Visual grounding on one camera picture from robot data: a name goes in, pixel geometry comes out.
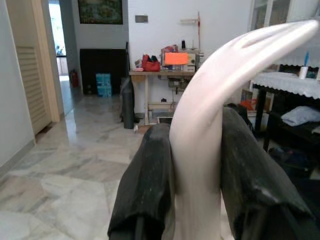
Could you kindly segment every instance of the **black cabinet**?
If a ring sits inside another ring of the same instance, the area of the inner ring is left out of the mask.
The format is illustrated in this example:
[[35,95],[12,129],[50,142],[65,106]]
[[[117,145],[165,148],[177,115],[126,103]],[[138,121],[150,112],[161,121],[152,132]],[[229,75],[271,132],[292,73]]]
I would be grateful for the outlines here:
[[111,74],[112,94],[119,94],[127,72],[126,57],[125,49],[80,49],[83,93],[96,95],[96,74]]

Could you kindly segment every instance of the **white cloth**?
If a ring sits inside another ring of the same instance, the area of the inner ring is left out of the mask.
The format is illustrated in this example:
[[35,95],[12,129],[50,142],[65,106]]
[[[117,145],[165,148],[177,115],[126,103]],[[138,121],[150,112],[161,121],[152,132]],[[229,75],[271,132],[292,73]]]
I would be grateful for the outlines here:
[[320,122],[320,111],[309,106],[297,106],[295,109],[281,116],[282,121],[291,127],[307,122]]
[[320,83],[313,78],[299,79],[292,73],[263,72],[258,74],[252,82],[260,86],[320,99]]

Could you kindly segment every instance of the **white cup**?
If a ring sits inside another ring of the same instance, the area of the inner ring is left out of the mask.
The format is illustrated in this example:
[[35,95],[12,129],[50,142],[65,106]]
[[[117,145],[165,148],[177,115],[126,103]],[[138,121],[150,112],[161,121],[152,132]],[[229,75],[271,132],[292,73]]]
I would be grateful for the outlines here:
[[307,66],[302,66],[300,68],[300,73],[299,73],[299,79],[305,79],[307,76],[308,72],[308,67]]

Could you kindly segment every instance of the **orange object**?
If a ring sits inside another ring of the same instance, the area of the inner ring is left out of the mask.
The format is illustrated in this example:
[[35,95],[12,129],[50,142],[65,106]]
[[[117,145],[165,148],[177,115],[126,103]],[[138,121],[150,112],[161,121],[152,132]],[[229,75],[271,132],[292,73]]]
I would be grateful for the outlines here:
[[256,104],[257,104],[257,99],[249,99],[249,100],[240,102],[240,105],[245,107],[249,111],[255,110],[253,105],[256,105]]
[[187,52],[166,52],[164,54],[165,65],[184,65],[188,64]]

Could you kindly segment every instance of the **blue box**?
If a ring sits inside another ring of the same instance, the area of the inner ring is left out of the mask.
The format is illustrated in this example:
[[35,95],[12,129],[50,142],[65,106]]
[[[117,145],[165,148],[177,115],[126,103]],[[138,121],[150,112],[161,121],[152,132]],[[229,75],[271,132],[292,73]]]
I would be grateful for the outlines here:
[[95,75],[96,88],[99,97],[111,97],[112,86],[111,86],[111,74],[110,73],[97,73]]

